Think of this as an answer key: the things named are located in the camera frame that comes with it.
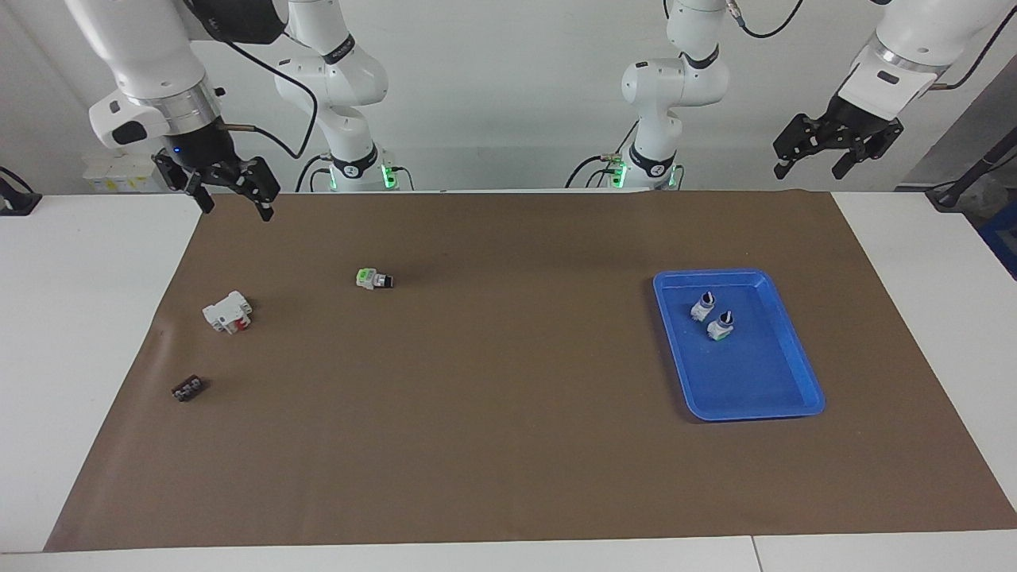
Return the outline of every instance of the blue tray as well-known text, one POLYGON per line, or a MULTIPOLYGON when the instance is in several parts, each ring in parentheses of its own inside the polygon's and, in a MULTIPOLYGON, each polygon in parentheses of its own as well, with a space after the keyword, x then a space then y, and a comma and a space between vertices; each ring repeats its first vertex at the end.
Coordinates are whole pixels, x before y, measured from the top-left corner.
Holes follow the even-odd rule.
POLYGON ((826 399, 773 280, 755 269, 662 272, 653 279, 689 409, 707 421, 802 417, 826 399), (706 322, 689 311, 706 291, 706 322), (706 325, 725 310, 734 331, 715 342, 706 325))

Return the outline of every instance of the white table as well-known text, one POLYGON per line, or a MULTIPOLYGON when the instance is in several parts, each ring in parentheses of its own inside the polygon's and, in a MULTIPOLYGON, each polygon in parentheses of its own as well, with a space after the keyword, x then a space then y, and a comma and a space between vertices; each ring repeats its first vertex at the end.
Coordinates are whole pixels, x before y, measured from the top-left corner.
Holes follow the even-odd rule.
MULTIPOLYGON (((922 195, 835 196, 1017 504, 1017 283, 961 216, 922 195)), ((26 219, 0 219, 0 292, 20 303, 0 318, 0 553, 28 553, 0 556, 0 570, 1017 570, 1017 531, 31 554, 197 219, 169 195, 50 196, 26 219)))

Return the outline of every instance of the brown table covering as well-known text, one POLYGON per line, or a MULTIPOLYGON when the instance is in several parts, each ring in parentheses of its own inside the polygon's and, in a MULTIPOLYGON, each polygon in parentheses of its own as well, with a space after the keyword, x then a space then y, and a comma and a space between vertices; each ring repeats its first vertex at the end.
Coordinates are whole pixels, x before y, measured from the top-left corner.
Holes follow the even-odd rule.
POLYGON ((217 203, 48 551, 1017 527, 828 194, 217 203), (732 267, 774 278, 824 413, 689 412, 651 280, 732 267), (229 336, 201 308, 234 289, 229 336))

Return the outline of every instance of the black cable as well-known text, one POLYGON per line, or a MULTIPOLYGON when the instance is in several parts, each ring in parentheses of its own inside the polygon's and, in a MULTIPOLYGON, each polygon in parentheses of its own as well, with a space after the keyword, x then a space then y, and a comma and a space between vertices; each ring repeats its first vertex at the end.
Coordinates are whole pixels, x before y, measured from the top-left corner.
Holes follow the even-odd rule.
POLYGON ((760 40, 766 40, 767 38, 773 38, 774 36, 777 36, 781 32, 783 32, 783 30, 785 27, 787 27, 787 24, 791 23, 791 20, 794 19, 794 15, 798 13, 798 8, 801 7, 801 3, 802 2, 804 2, 804 0, 798 0, 798 2, 794 5, 794 9, 792 9, 791 13, 787 15, 787 19, 784 20, 784 23, 778 25, 777 28, 774 30, 773 32, 768 32, 766 34, 757 34, 755 32, 749 30, 747 25, 743 24, 740 27, 741 27, 741 30, 745 31, 745 34, 747 34, 749 36, 752 36, 753 38, 758 38, 760 40))
POLYGON ((674 168, 675 168, 675 170, 681 169, 681 176, 678 177, 678 185, 676 187, 674 187, 674 190, 681 190, 681 181, 685 180, 685 166, 684 165, 675 165, 674 168))
MULTIPOLYGON (((633 126, 629 128, 629 132, 625 133, 624 138, 622 138, 621 142, 618 144, 618 149, 614 150, 614 155, 621 153, 621 148, 625 147, 625 142, 629 140, 629 137, 633 136, 633 132, 636 131, 637 125, 639 125, 639 119, 637 119, 636 122, 633 123, 633 126)), ((600 185, 602 184, 604 184, 603 173, 600 175, 600 180, 597 181, 597 188, 600 188, 600 185)))
POLYGON ((569 175, 569 180, 565 181, 564 188, 569 188, 569 187, 572 186, 573 179, 575 179, 576 175, 578 175, 579 172, 583 170, 583 167, 586 167, 587 165, 589 165, 590 163, 593 163, 595 161, 603 161, 603 160, 600 158, 599 155, 594 155, 593 157, 590 157, 588 159, 584 159, 583 162, 580 163, 579 166, 576 167, 576 169, 573 171, 573 174, 569 175))
POLYGON ((317 175, 318 173, 332 173, 332 171, 328 169, 316 169, 313 173, 311 173, 311 180, 308 183, 311 187, 311 192, 314 192, 314 175, 317 175))
POLYGON ((28 185, 28 183, 24 182, 24 179, 22 179, 21 177, 17 176, 17 173, 11 171, 10 169, 8 169, 6 167, 0 167, 0 173, 3 173, 5 175, 7 175, 8 177, 10 177, 10 178, 14 179, 15 181, 17 181, 17 184, 23 186, 25 188, 25 190, 27 190, 28 192, 31 192, 33 194, 36 193, 35 190, 32 190, 32 186, 28 185))
POLYGON ((406 167, 393 167, 393 171, 403 171, 406 176, 410 178, 410 190, 417 190, 417 185, 413 184, 413 173, 410 172, 406 167))
POLYGON ((259 127, 255 127, 255 129, 254 129, 255 132, 260 133, 260 134, 262 134, 262 135, 271 138, 272 140, 276 141, 277 144, 279 144, 283 149, 286 150, 286 153, 289 154, 290 157, 292 157, 294 159, 299 159, 301 156, 303 156, 304 151, 307 150, 307 144, 311 140, 311 133, 314 131, 314 120, 317 119, 317 98, 314 97, 314 92, 311 92, 310 89, 307 85, 304 85, 300 81, 297 81, 296 79, 290 77, 289 75, 283 73, 282 71, 276 69, 275 67, 272 67, 271 65, 264 63, 263 61, 259 60, 256 57, 252 56, 251 54, 247 53, 242 48, 240 48, 236 44, 234 44, 233 42, 223 42, 223 43, 226 44, 227 46, 229 46, 231 49, 233 49, 233 51, 235 51, 236 53, 240 54, 241 56, 243 56, 243 57, 247 58, 248 60, 250 60, 250 61, 254 62, 255 64, 257 64, 259 67, 268 70, 274 75, 278 75, 279 77, 282 77, 283 79, 286 79, 287 81, 289 81, 290 83, 293 83, 297 88, 300 88, 308 96, 310 96, 310 98, 311 98, 311 120, 307 123, 307 132, 304 133, 304 140, 303 140, 302 144, 300 144, 300 150, 298 152, 293 153, 292 151, 290 151, 290 148, 288 148, 285 145, 283 145, 283 141, 279 140, 279 138, 276 135, 273 135, 268 131, 265 131, 264 129, 261 129, 259 127))
POLYGON ((1003 21, 1000 22, 999 27, 997 27, 996 32, 993 33, 992 38, 989 39, 989 42, 985 44, 985 47, 981 49, 981 53, 979 53, 978 57, 974 59, 974 63, 971 64, 971 67, 967 70, 967 73, 965 73, 964 76, 961 77, 959 81, 957 81, 956 83, 936 83, 932 88, 930 88, 929 91, 946 92, 949 90, 956 90, 957 88, 963 85, 964 82, 967 81, 968 77, 971 77, 971 74, 974 73, 974 70, 978 69, 978 65, 981 63, 981 60, 985 58, 985 54, 989 53, 989 50, 993 47, 993 44, 996 43, 996 39, 1000 37, 1000 34, 1003 33, 1003 28, 1007 26, 1007 23, 1010 22, 1010 18, 1014 17, 1015 13, 1017 13, 1017 6, 1011 8, 1010 13, 1007 14, 1007 17, 1003 18, 1003 21))
POLYGON ((276 135, 270 133, 268 131, 266 131, 266 130, 262 129, 261 127, 258 127, 256 125, 252 125, 252 127, 253 128, 251 129, 251 132, 258 133, 260 135, 264 135, 264 136, 268 137, 270 139, 276 141, 276 145, 278 145, 279 147, 283 148, 283 151, 285 151, 287 155, 289 155, 293 159, 300 159, 300 154, 293 153, 293 150, 291 150, 288 145, 286 145, 285 142, 283 142, 283 140, 280 139, 279 137, 277 137, 276 135))
POLYGON ((300 187, 304 184, 304 177, 307 176, 307 171, 311 168, 311 165, 313 165, 315 161, 327 161, 327 155, 316 155, 311 157, 307 163, 304 163, 304 168, 300 170, 300 176, 297 177, 297 186, 294 187, 293 192, 300 192, 300 187))
POLYGON ((593 183, 593 177, 600 175, 600 180, 604 180, 604 175, 609 175, 614 172, 614 169, 601 169, 599 171, 594 171, 590 178, 586 181, 586 188, 590 188, 590 184, 593 183))
POLYGON ((990 169, 990 170, 988 170, 988 171, 985 171, 985 172, 986 173, 992 173, 993 171, 995 171, 997 169, 1002 169, 1003 167, 1005 167, 1007 165, 1007 163, 1010 163, 1011 161, 1013 161, 1014 158, 1017 158, 1017 153, 1011 155, 1009 158, 1006 159, 1006 161, 1003 161, 1001 163, 997 163, 996 165, 993 165, 993 168, 990 169))
MULTIPOLYGON (((1002 169, 1003 167, 1006 167, 1007 163, 1010 163, 1014 159, 1017 159, 1017 153, 1011 155, 1005 161, 1001 161, 1000 163, 997 163, 996 165, 993 165, 993 168, 989 169, 988 171, 985 171, 984 173, 982 173, 982 176, 988 175, 989 173, 992 173, 993 171, 996 171, 998 169, 1002 169)), ((939 183, 937 185, 926 187, 925 188, 925 192, 929 192, 930 190, 936 190, 937 188, 942 188, 944 186, 950 186, 950 185, 954 184, 955 182, 957 182, 960 179, 954 179, 952 181, 947 181, 945 183, 939 183)))

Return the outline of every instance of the white wall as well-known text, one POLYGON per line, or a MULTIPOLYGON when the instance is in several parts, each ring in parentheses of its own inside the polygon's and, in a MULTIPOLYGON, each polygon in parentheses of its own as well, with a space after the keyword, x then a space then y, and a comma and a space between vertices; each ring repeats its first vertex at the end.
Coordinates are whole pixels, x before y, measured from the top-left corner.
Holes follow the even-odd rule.
MULTIPOLYGON (((79 98, 92 102, 112 90, 109 71, 60 0, 6 2, 79 98)), ((364 110, 375 138, 426 188, 560 186, 580 160, 613 151, 635 119, 620 96, 624 68, 674 55, 654 0, 343 0, 342 5, 359 45, 385 65, 391 78, 388 98, 364 110)), ((783 20, 791 5, 793 0, 758 0, 743 8, 750 24, 764 31, 783 20)), ((733 75, 727 97, 679 112, 685 122, 679 151, 689 170, 684 186, 891 190, 1017 52, 1017 32, 1009 31, 965 89, 930 94, 912 104, 901 116, 904 134, 888 156, 855 168, 845 181, 829 174, 837 159, 833 153, 800 163, 777 181, 771 171, 773 138, 795 113, 822 113, 881 14, 868 0, 810 0, 784 33, 768 41, 749 38, 728 22, 721 39, 733 75)), ((227 121, 258 123, 299 141, 307 118, 278 98, 271 75, 225 46, 196 43, 194 49, 214 84, 228 90, 227 121)), ((251 51, 276 61, 303 49, 284 38, 251 51)), ((969 50, 958 68, 976 51, 969 50)), ((37 80, 31 71, 15 71, 21 80, 37 80)), ((2 115, 27 111, 6 98, 0 103, 2 115)), ((83 112, 69 115, 51 123, 75 133, 86 126, 83 112)), ((88 147, 74 136, 39 137, 43 147, 68 152, 88 147)), ((297 162, 256 135, 241 133, 236 139, 242 156, 263 155, 284 187, 293 184, 297 162)), ((0 153, 11 145, 5 136, 0 153)), ((311 149, 325 149, 320 135, 311 149)), ((21 170, 35 176, 42 168, 27 162, 21 170)), ((75 182, 68 178, 66 188, 75 182)))

